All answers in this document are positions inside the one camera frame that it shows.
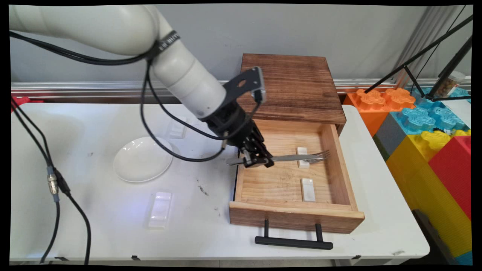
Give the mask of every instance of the cable connector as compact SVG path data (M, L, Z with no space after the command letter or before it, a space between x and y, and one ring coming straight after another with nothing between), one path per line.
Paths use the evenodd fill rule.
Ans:
M227 131L224 131L223 137L226 137L226 136L228 136L228 132L227 132ZM227 144L227 143L228 143L228 140L227 140L227 139L224 139L224 140L223 140L223 143L221 144L221 148L222 148L222 149L226 149L226 144Z
M59 187L57 185L57 176L51 166L47 167L47 182L49 184L50 194L56 195L59 193Z
M252 95L257 104L262 104L266 101L266 91L264 89L254 90Z

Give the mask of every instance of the plastic jar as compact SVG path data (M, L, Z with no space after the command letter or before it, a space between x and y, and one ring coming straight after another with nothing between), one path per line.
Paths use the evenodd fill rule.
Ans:
M435 92L435 98L446 98L454 92L455 88L465 79L465 74L453 71Z

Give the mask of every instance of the wooden lid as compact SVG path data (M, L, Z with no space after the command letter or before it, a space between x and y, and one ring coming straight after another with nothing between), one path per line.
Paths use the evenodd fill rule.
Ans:
M255 66L263 70L267 101L254 119L346 123L326 58L243 54L241 72ZM237 101L246 112L255 105L249 92Z

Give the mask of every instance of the black drawer handle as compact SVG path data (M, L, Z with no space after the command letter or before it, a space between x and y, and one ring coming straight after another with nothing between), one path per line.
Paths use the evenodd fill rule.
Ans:
M268 228L269 228L269 222L267 219L265 219L265 236L256 236L254 238L254 242L256 244L317 248L317 249L326 249L326 250L333 249L332 242L323 242L323 236L321 234L321 224L315 224L316 241L269 237Z

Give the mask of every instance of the open drawer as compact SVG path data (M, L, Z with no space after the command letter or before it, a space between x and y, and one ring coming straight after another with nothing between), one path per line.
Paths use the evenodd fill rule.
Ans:
M297 162L275 162L264 166L238 166L234 201L229 203L231 224L350 233L364 219L359 212L334 124L256 120L265 145L273 156L330 150L330 157L298 168ZM301 179L311 178L316 202L304 202Z

